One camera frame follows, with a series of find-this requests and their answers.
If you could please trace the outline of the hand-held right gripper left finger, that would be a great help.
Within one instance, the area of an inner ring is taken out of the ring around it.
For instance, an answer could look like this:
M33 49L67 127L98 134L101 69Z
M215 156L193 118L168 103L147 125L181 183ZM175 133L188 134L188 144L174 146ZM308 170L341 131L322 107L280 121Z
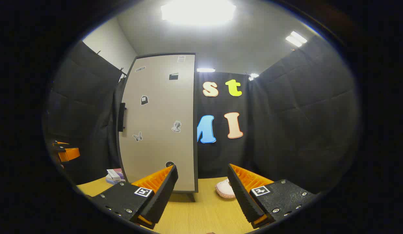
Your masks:
M154 229L178 180L173 164L136 182L118 182L88 199L103 210L129 222Z

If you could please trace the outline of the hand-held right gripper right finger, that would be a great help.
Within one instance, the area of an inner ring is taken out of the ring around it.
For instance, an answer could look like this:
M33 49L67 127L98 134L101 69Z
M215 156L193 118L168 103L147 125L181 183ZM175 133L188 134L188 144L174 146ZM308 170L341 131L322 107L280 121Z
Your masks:
M227 178L245 218L254 229L287 219L318 196L287 179L272 181L231 163Z

